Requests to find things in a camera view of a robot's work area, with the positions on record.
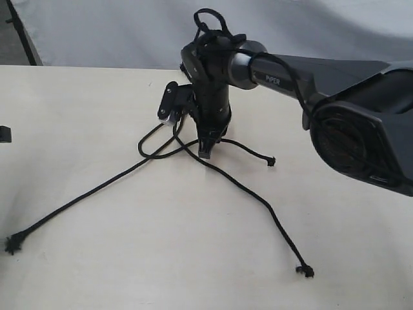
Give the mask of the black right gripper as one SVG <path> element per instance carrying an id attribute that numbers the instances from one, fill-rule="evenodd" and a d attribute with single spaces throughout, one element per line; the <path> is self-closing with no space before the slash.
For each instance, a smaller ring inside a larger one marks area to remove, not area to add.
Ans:
<path id="1" fill-rule="evenodd" d="M 210 159 L 212 149 L 227 132 L 232 117 L 228 93 L 196 96 L 193 93 L 190 116 L 198 135 L 198 156 Z"/>

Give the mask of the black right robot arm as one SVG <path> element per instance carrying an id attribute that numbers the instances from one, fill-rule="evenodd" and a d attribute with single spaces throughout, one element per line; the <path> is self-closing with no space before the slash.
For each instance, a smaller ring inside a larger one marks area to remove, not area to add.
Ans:
<path id="1" fill-rule="evenodd" d="M 412 195 L 412 62 L 269 54 L 244 35 L 202 35 L 181 59 L 193 83 L 262 86 L 298 100 L 302 126 L 336 172 Z"/>

